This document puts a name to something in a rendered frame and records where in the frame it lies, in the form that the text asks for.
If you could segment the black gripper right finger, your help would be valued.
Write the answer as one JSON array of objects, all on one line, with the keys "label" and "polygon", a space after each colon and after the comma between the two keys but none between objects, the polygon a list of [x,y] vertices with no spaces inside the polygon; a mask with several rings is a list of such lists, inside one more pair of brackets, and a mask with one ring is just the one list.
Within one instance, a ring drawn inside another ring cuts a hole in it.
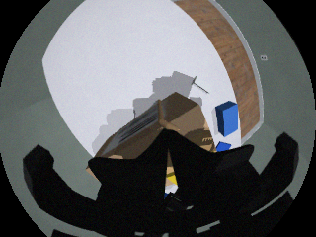
[{"label": "black gripper right finger", "polygon": [[168,133],[168,148],[182,207],[193,206],[193,200],[213,173],[249,161],[254,152],[251,144],[209,152],[172,128],[168,129]]}]

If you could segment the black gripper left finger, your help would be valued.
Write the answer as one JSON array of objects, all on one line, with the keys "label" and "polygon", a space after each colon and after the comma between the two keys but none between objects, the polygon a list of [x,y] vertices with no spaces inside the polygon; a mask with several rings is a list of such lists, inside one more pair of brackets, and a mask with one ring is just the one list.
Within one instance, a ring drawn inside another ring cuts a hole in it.
[{"label": "black gripper left finger", "polygon": [[102,182],[155,190],[157,204],[163,209],[168,154],[168,129],[163,128],[152,144],[135,159],[94,157],[89,168]]}]

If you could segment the blue rectangular box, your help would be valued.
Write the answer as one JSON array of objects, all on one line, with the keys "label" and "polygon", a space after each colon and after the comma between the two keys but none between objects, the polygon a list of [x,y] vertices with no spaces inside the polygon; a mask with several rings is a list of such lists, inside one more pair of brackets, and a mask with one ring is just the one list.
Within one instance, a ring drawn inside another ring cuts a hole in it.
[{"label": "blue rectangular box", "polygon": [[231,101],[215,107],[218,131],[225,137],[238,129],[238,105]]}]

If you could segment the brown cardboard box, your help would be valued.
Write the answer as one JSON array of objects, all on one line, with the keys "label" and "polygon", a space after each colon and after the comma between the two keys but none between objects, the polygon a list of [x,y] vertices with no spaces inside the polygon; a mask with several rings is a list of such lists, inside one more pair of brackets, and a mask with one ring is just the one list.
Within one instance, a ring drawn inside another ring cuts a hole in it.
[{"label": "brown cardboard box", "polygon": [[[216,147],[198,103],[175,92],[161,101],[165,123],[177,126],[179,133],[194,144],[216,151]],[[158,123],[158,104],[135,118],[106,140],[94,157],[135,159],[165,128]]]}]

